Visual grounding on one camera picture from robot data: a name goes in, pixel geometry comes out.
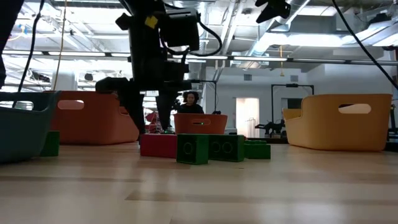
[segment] orange basket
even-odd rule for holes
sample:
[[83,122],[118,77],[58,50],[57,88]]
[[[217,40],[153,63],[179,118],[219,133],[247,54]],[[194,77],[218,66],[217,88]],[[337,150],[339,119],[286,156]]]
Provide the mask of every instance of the orange basket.
[[174,115],[176,134],[224,134],[228,116],[223,114]]
[[61,92],[52,130],[60,131],[61,144],[119,144],[134,142],[139,135],[115,95],[93,91]]
[[381,151],[386,145],[390,94],[315,95],[301,110],[284,109],[289,144],[332,151]]

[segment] floor board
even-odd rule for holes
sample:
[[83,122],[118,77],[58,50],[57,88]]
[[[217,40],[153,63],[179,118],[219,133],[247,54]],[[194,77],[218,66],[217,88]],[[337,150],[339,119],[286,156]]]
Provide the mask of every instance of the floor board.
[[1,224],[398,223],[398,154],[273,145],[272,159],[205,166],[136,144],[62,146],[0,166]]

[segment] lego stud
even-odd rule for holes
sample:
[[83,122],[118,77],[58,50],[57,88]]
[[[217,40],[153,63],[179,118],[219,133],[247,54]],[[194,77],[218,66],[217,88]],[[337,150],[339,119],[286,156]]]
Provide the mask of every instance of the lego stud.
[[187,155],[192,154],[192,152],[193,152],[193,146],[192,146],[192,144],[189,143],[189,142],[186,142],[186,143],[184,144],[183,150],[184,150],[184,153],[187,154]]
[[224,151],[225,153],[230,153],[230,152],[232,152],[232,149],[233,149],[233,147],[232,147],[232,144],[231,144],[231,143],[226,142],[226,143],[223,144],[223,151]]
[[214,152],[220,152],[221,151],[221,146],[218,142],[213,142],[211,143],[211,148],[213,149]]

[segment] woman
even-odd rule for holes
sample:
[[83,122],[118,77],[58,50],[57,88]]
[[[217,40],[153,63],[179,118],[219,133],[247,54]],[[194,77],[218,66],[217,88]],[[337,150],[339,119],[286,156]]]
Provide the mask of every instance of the woman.
[[184,92],[182,95],[184,98],[184,103],[177,110],[178,113],[201,113],[204,114],[203,108],[198,105],[199,94],[195,91]]

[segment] green toy block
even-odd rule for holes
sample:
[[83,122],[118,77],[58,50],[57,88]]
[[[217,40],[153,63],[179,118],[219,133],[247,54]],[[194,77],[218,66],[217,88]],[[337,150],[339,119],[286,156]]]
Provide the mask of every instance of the green toy block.
[[209,136],[209,159],[242,162],[244,160],[244,136]]
[[267,144],[244,144],[244,156],[247,159],[271,159],[271,146]]
[[207,164],[209,135],[179,134],[177,136],[177,162],[202,165]]
[[249,140],[247,140],[247,141],[245,141],[244,143],[245,143],[245,144],[260,144],[260,145],[266,145],[266,144],[267,144],[267,141],[249,141]]
[[60,150],[60,132],[49,131],[45,138],[45,144],[40,157],[53,157],[58,156]]

